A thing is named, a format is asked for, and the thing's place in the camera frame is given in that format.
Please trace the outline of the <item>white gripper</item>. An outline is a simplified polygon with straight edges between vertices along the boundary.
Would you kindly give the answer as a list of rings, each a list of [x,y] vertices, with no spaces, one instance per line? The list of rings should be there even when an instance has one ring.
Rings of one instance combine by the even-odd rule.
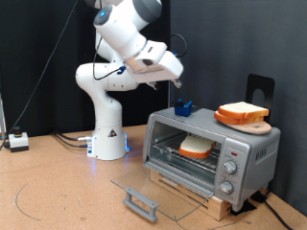
[[[126,60],[126,64],[138,83],[146,83],[154,90],[160,89],[157,81],[172,81],[176,88],[182,86],[179,77],[183,65],[163,42],[148,40],[139,53]]]

